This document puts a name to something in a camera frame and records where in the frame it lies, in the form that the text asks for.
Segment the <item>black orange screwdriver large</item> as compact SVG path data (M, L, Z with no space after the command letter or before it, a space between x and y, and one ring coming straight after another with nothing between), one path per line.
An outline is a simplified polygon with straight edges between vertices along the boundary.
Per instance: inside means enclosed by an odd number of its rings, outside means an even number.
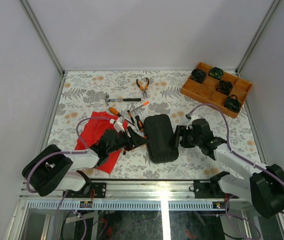
M133 112L135 114L135 119L137 121L138 129L139 129L140 132L143 132L144 131L144 125L143 125L143 123L142 123L142 121L140 119L140 116L136 112L136 108L135 108L134 104L132 103L131 105L132 105L132 110L133 110Z

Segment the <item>black plastic tool case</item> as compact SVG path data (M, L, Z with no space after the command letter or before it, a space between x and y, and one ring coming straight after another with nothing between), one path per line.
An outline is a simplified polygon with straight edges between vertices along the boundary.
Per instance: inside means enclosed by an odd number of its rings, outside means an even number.
M151 162L163 164L173 162L179 157L178 148L174 147L173 129L168 115L158 114L144 119L144 136Z

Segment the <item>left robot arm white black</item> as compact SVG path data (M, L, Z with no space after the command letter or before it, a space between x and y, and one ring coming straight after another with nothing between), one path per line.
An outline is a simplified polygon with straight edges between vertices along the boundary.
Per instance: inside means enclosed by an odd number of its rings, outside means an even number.
M146 143L146 138L131 127L120 132L107 129L100 140L86 150L62 151L54 144L49 145L21 174L27 181L27 190L41 197L55 190L68 192L69 198L93 197L96 191L93 190L92 181L84 173L84 169L102 166L110 160L112 153L120 149L131 151Z

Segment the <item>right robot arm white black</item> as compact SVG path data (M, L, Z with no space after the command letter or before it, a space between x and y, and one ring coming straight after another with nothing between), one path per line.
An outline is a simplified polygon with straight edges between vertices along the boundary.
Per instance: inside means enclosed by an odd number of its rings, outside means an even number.
M234 195L250 202L265 218L271 218L284 210L284 171L277 164L258 165L243 157L228 146L228 142L214 136L209 123L195 119L189 125L178 125L173 143L176 147L195 148L234 170L239 176L222 171L207 183L195 181L194 188L203 190L204 197L221 198Z

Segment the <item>thin black precision screwdriver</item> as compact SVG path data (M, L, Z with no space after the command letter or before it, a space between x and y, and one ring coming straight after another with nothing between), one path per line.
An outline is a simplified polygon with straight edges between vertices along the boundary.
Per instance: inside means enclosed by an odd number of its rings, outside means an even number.
M132 116L132 113L131 113L131 111L130 111L129 109L127 110L127 113L128 113L128 115L129 115L129 117L130 117L130 120L131 120L132 124L133 124L134 127L138 130L138 128L136 127L135 120L134 120L134 118L133 118L133 116Z

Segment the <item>orange black screwdriver left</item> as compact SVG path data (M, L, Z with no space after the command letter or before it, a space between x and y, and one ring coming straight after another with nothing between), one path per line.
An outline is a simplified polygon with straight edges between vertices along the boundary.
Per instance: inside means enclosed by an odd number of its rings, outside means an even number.
M115 116L118 116L118 117L122 116L121 113L113 107L110 107L108 110Z

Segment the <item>small orange tipped precision screwdriver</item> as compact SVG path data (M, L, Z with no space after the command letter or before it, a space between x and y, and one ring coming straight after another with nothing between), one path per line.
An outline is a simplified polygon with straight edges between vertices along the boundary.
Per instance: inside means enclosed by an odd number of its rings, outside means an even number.
M131 107L131 108L132 108L133 111L136 111L136 110L138 110L138 109L140 109L140 108L146 106L147 104L149 104L148 101L142 103L142 105L140 105L140 106L138 106L138 107L135 107L134 104L132 104L132 107Z

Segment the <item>red cloth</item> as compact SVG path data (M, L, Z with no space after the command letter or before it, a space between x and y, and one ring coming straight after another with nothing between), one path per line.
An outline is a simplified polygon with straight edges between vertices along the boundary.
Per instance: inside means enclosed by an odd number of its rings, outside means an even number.
M94 111L91 114L91 117L101 117L101 118L115 119L115 120L118 119L118 116L110 115L105 111L104 112ZM82 131L80 136L85 141L86 145L88 147L91 147L101 138L101 136L104 134L104 132L107 129L114 129L113 124L109 123L109 120L90 119L85 125L84 130ZM84 150L84 149L85 149L84 144L78 138L77 144L75 146L75 150ZM111 174L121 152L122 150L118 150L118 151L111 153L108 161L104 163L102 166L99 166L97 169L105 173Z

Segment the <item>small hammer black grip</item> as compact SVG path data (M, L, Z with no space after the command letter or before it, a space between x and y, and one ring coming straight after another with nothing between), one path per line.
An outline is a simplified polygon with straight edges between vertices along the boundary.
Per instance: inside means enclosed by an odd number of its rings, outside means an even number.
M108 106L109 102L141 102L141 98L110 98L109 94L105 95L105 103Z

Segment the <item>orange wooden divided tray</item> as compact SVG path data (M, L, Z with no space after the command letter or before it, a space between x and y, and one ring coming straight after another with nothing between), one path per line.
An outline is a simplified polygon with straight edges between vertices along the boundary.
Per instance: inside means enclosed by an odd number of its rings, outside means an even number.
M225 115L235 119L239 113L225 107L227 98L231 97L232 99L237 99L240 104L239 108L241 109L253 84L238 76L225 72L221 80L230 82L233 87L229 91L222 91L219 88L220 81L210 76L210 70L213 68L211 65L200 62L197 64L196 68L205 72L205 78L202 82L198 82L189 76L182 86L180 93L200 103L216 105Z

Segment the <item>orange handled pliers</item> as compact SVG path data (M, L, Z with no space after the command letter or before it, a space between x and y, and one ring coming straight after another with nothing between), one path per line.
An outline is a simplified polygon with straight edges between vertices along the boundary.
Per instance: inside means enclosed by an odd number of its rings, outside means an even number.
M143 85L139 82L138 79L136 80L136 84L137 84L137 86L140 88L140 90L142 91L143 98L146 99L146 98L148 97L148 95L147 95L147 89L148 89L148 86L149 86L149 79L146 78L146 84L145 84L145 86L143 86Z

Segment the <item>aluminium frame rail front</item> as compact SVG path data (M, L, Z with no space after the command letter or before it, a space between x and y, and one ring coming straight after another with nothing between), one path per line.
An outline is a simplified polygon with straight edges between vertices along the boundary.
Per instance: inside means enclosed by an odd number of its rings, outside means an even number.
M54 190L40 197L22 187L19 198L34 209L53 210L160 210L166 203L173 211L223 211L225 194L213 195L207 180L106 180L92 183L94 196L80 197L62 190Z

